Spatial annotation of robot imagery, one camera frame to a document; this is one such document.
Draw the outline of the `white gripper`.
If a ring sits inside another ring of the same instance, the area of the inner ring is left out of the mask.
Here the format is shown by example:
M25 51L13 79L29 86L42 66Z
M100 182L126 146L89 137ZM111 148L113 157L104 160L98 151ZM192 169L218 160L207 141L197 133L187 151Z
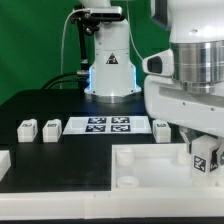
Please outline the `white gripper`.
M224 84L214 94L193 94L172 78L148 75L144 81L144 102L151 118L179 125L179 133L192 151L194 130L224 136Z

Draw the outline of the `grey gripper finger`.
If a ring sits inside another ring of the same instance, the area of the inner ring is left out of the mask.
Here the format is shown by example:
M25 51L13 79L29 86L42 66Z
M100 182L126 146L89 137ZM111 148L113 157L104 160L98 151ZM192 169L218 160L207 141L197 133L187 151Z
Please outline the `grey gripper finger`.
M218 138L220 147L217 150L217 162L220 166L224 166L224 138Z

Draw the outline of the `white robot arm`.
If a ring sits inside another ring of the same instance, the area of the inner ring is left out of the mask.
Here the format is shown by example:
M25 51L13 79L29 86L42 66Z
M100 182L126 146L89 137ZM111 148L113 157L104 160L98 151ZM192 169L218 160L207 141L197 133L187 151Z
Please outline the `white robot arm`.
M169 32L142 34L149 116L222 139L224 165L224 0L150 0L154 23Z

